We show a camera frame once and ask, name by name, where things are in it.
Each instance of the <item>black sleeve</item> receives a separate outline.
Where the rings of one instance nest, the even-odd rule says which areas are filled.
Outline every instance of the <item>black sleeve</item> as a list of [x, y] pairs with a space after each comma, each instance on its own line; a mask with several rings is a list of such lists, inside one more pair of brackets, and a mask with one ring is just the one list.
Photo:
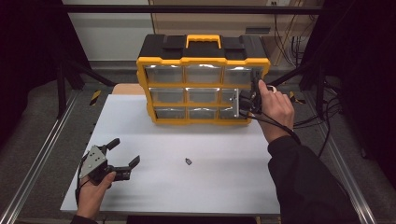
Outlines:
[[92, 219], [75, 215], [73, 216], [72, 222], [70, 224], [98, 224], [98, 223], [93, 221]]
[[348, 195], [311, 149], [284, 136], [268, 151], [282, 224], [360, 223]]

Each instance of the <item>white wall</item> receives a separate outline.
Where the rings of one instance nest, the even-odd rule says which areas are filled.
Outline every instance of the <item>white wall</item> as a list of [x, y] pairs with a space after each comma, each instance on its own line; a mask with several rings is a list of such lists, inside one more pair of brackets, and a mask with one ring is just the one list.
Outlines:
[[[63, 0], [65, 5], [148, 5], [148, 0]], [[69, 13], [90, 61], [135, 61], [147, 34], [150, 14]]]

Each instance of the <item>yellow and black tape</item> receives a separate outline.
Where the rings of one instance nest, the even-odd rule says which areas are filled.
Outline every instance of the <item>yellow and black tape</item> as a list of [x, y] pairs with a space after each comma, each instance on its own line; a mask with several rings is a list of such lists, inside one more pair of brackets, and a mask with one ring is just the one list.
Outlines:
[[92, 98], [91, 98], [90, 105], [95, 105], [95, 104], [96, 104], [96, 101], [97, 101], [98, 98], [99, 98], [100, 92], [101, 92], [101, 91], [95, 91], [95, 92], [93, 93], [93, 96], [92, 96]]
[[290, 100], [292, 103], [298, 103], [300, 105], [304, 105], [305, 104], [305, 100], [297, 100], [296, 96], [294, 95], [294, 92], [290, 92]]

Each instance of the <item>person's left hand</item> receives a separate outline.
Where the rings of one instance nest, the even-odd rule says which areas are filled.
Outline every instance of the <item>person's left hand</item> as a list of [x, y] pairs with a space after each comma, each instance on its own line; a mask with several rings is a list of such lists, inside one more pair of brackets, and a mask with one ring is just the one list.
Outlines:
[[86, 181], [88, 182], [81, 187], [76, 215], [95, 220], [99, 213], [99, 208], [106, 190], [111, 185], [115, 177], [116, 172], [106, 175], [98, 186], [91, 183], [87, 176], [82, 178], [81, 183], [85, 183]]

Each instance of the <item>person's arm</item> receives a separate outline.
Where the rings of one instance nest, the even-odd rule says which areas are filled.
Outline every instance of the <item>person's arm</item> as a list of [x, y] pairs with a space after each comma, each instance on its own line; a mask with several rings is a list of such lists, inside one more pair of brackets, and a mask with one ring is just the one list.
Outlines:
[[[279, 91], [268, 91], [262, 81], [259, 87], [263, 113], [292, 130], [294, 108], [289, 97]], [[360, 223], [349, 197], [311, 149], [298, 145], [282, 129], [259, 123], [269, 143], [272, 159], [268, 166], [283, 224]]]
[[89, 181], [88, 177], [82, 179], [82, 187], [78, 199], [78, 210], [71, 224], [96, 224], [94, 220], [99, 213], [100, 205], [106, 190], [115, 177], [115, 172], [106, 175], [98, 186], [95, 186]]

